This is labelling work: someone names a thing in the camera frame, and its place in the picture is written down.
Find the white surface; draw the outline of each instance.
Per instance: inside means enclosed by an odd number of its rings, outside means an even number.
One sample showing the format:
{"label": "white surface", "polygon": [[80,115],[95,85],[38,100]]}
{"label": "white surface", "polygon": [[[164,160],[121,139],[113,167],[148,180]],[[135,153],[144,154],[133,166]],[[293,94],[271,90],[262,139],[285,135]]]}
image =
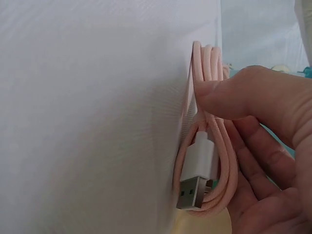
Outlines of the white surface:
{"label": "white surface", "polygon": [[312,1],[295,0],[294,7],[302,42],[308,56],[309,65],[312,65]]}
{"label": "white surface", "polygon": [[195,143],[187,148],[180,181],[197,176],[210,180],[215,144],[206,132],[197,132]]}
{"label": "white surface", "polygon": [[308,66],[294,0],[221,0],[221,6],[223,59],[235,69]]}
{"label": "white surface", "polygon": [[217,0],[0,1],[0,233],[164,234]]}

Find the fingernail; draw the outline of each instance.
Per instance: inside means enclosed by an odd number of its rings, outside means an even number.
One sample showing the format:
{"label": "fingernail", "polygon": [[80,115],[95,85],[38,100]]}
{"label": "fingernail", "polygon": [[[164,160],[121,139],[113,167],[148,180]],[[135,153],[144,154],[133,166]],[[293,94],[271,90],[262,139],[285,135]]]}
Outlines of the fingernail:
{"label": "fingernail", "polygon": [[219,83],[220,81],[217,80],[199,82],[194,86],[195,93],[199,96],[207,96],[215,90]]}

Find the white wall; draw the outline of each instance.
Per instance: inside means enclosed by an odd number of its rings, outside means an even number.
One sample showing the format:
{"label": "white wall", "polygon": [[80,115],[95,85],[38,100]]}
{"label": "white wall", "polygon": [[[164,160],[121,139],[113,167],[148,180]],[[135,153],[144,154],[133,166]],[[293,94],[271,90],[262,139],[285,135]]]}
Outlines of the white wall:
{"label": "white wall", "polygon": [[285,64],[302,71],[308,61],[294,0],[222,0],[223,59],[236,69]]}

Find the usb-a plug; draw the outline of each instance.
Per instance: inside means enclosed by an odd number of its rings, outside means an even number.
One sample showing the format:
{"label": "usb-a plug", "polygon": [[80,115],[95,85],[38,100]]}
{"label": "usb-a plug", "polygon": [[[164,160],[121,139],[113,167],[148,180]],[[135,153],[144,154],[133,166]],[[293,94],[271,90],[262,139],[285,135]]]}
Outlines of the usb-a plug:
{"label": "usb-a plug", "polygon": [[180,193],[176,207],[184,210],[200,209],[204,194],[211,187],[211,174],[214,171],[215,144],[208,140],[206,132],[197,132],[195,142],[189,146],[185,155]]}

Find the skin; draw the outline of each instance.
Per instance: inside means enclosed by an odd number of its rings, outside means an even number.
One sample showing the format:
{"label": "skin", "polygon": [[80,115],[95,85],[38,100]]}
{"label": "skin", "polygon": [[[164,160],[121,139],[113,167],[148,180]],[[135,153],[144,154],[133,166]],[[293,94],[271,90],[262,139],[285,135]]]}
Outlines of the skin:
{"label": "skin", "polygon": [[240,167],[228,205],[233,233],[311,234],[312,80],[252,66],[195,89],[206,111],[232,120],[225,123]]}

